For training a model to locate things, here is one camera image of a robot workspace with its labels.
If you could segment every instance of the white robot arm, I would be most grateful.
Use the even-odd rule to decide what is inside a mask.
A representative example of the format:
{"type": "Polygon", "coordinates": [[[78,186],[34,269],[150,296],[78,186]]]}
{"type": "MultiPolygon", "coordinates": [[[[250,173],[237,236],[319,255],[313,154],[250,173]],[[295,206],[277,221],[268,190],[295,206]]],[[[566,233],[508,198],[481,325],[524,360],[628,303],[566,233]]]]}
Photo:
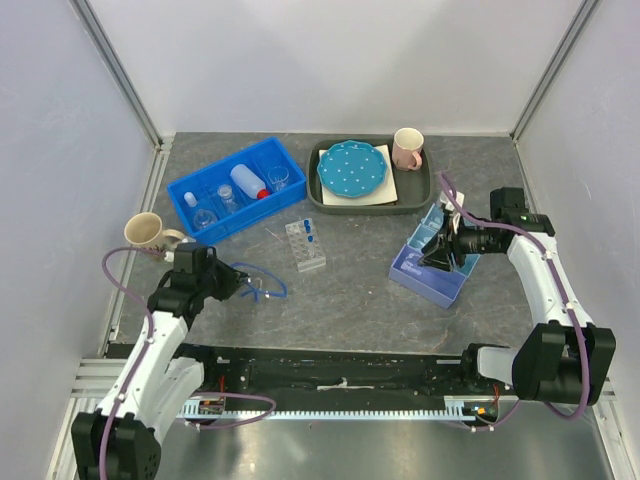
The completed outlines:
{"type": "Polygon", "coordinates": [[[246,278],[246,273],[218,260],[213,247],[178,245],[173,269],[149,297],[152,318],[142,328],[116,384],[95,412],[79,413],[72,424],[81,480],[155,477],[161,444],[176,413],[204,380],[202,363],[172,357],[204,300],[230,298],[246,278]],[[101,449],[106,449],[102,462],[101,449]]]}
{"type": "Polygon", "coordinates": [[[465,212],[480,225],[473,227],[460,222],[454,212],[454,207],[463,210],[462,194],[453,188],[448,193],[441,199],[442,228],[422,249],[419,264],[452,271],[464,265],[466,254],[506,253],[520,276],[534,323],[519,350],[470,345],[463,358],[472,357],[474,374],[513,386],[522,400],[578,404],[585,371],[582,359],[587,358],[587,404],[594,404],[613,358],[615,337],[610,329],[596,327],[578,302],[548,217],[529,212],[522,189],[505,187],[491,192],[491,221],[465,212]],[[586,355],[579,352],[578,331],[584,337],[586,355]]]}

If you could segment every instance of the white wall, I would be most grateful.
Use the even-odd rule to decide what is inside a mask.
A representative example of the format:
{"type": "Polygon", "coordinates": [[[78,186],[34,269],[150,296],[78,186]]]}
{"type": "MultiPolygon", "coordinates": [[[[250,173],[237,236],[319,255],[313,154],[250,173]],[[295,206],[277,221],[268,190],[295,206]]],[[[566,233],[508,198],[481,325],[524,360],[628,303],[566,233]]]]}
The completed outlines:
{"type": "Polygon", "coordinates": [[[508,132],[580,0],[92,0],[175,131],[508,132]]]}
{"type": "Polygon", "coordinates": [[[45,477],[152,148],[66,0],[0,15],[0,477],[45,477]]]}
{"type": "Polygon", "coordinates": [[[640,4],[601,2],[521,141],[571,283],[614,330],[612,378],[640,458],[640,4]]]}

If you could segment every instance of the blue box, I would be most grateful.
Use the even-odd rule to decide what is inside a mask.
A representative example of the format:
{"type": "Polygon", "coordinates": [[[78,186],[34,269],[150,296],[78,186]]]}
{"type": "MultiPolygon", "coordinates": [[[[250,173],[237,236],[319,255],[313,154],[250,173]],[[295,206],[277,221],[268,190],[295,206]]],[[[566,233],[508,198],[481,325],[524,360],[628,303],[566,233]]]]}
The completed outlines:
{"type": "Polygon", "coordinates": [[[438,232],[443,218],[442,211],[433,205],[393,260],[389,278],[442,308],[449,308],[471,275],[480,255],[467,255],[464,267],[456,267],[453,272],[419,267],[418,260],[422,257],[420,250],[438,232]]]}
{"type": "Polygon", "coordinates": [[[306,197],[306,183],[307,179],[291,155],[277,138],[271,137],[171,182],[167,191],[188,235],[204,245],[213,245],[303,200],[306,197]],[[231,180],[231,170],[241,163],[264,181],[270,193],[268,197],[262,200],[249,198],[231,180]],[[289,180],[285,188],[274,192],[267,172],[277,166],[289,170],[289,180]],[[224,184],[231,186],[235,200],[240,205],[240,209],[234,213],[226,211],[218,195],[218,187],[224,184]],[[193,208],[184,200],[187,192],[192,192],[198,200],[193,208]],[[218,220],[202,230],[196,230],[192,223],[193,216],[201,208],[214,212],[218,220]]]}

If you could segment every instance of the white napkin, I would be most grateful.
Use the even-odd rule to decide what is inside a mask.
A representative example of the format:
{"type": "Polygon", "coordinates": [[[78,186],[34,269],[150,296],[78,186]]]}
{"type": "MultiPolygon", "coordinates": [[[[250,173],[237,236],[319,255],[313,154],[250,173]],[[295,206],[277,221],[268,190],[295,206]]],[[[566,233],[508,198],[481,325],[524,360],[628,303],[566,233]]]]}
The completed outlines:
{"type": "MultiPolygon", "coordinates": [[[[384,182],[371,192],[369,195],[363,195],[361,197],[349,198],[341,197],[331,193],[328,188],[322,185],[322,203],[325,205],[349,205],[349,206],[365,206],[365,205],[381,205],[384,203],[391,203],[398,200],[398,193],[396,192],[396,184],[393,181],[393,171],[391,170],[391,157],[389,156],[389,147],[381,145],[375,147],[379,150],[384,157],[384,161],[387,164],[387,172],[384,177],[384,182]]],[[[320,150],[319,155],[322,156],[326,150],[320,150]]]]}

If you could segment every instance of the beige mug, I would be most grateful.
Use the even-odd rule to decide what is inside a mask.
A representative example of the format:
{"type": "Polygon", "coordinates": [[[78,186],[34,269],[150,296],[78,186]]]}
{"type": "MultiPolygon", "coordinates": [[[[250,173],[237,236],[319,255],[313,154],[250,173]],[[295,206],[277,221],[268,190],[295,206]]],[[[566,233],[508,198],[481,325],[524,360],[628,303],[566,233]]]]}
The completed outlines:
{"type": "Polygon", "coordinates": [[[173,229],[163,229],[162,219],[151,212],[131,217],[124,227],[124,238],[134,247],[148,248],[158,252],[175,250],[185,234],[173,229]]]}
{"type": "Polygon", "coordinates": [[[391,159],[398,170],[418,170],[422,166],[420,151],[424,137],[415,128],[401,128],[393,136],[391,159]]]}

